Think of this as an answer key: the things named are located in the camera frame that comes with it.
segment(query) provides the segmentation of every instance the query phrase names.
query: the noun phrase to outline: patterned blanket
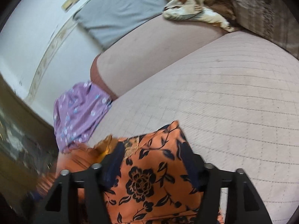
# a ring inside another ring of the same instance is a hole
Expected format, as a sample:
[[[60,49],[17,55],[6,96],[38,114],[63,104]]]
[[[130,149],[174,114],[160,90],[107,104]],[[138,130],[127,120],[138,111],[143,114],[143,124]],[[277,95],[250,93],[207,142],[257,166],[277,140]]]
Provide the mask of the patterned blanket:
[[[203,21],[228,32],[237,29],[229,21],[235,16],[231,0],[167,0],[163,16],[168,20]]]

